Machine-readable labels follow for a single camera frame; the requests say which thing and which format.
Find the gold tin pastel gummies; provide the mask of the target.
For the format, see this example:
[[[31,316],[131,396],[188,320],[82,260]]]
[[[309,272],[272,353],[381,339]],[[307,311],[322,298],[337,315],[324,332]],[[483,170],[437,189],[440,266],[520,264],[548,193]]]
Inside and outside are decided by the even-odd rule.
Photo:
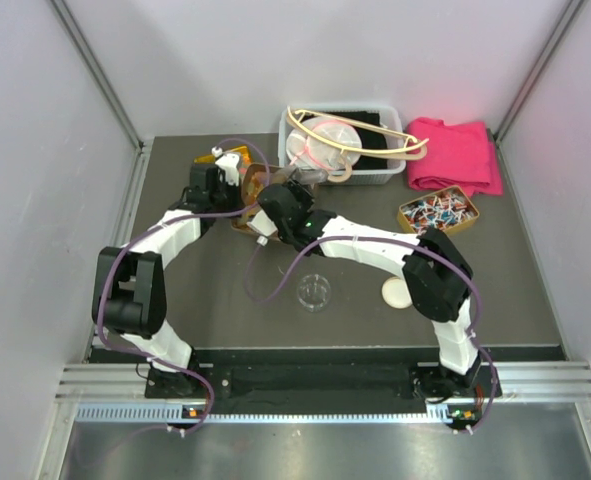
[[[272,177],[279,171],[279,167],[270,165],[267,167],[260,163],[251,163],[245,170],[241,183],[241,198],[244,206],[251,209],[240,217],[230,221],[231,228],[240,233],[259,237],[260,234],[251,228],[250,222],[259,213],[256,205],[259,193],[265,188],[266,182],[275,183]]]

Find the clear round container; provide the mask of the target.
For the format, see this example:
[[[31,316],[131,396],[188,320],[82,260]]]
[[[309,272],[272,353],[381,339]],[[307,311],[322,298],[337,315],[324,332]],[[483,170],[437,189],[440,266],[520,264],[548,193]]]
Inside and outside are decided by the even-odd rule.
[[[299,281],[296,296],[306,311],[316,313],[328,305],[331,299],[331,286],[324,276],[309,274]]]

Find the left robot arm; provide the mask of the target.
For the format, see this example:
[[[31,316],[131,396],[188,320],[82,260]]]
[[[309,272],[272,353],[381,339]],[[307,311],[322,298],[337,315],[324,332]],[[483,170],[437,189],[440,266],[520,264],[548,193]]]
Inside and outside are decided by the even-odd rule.
[[[128,341],[150,364],[149,395],[188,397],[206,390],[193,348],[167,320],[164,270],[218,218],[243,213],[242,174],[231,157],[194,165],[189,183],[162,218],[122,247],[98,256],[91,316],[100,335]]]

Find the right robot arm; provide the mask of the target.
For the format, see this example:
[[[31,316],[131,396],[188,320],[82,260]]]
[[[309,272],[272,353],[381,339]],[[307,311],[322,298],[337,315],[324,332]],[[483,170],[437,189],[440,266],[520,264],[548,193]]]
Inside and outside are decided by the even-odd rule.
[[[480,307],[481,300],[472,269],[444,232],[393,233],[352,222],[316,209],[309,190],[294,180],[269,185],[257,200],[279,240],[298,252],[297,260],[351,260],[403,281],[411,305],[433,324],[444,388],[462,396],[477,385],[481,355],[474,325],[480,312],[471,303]]]

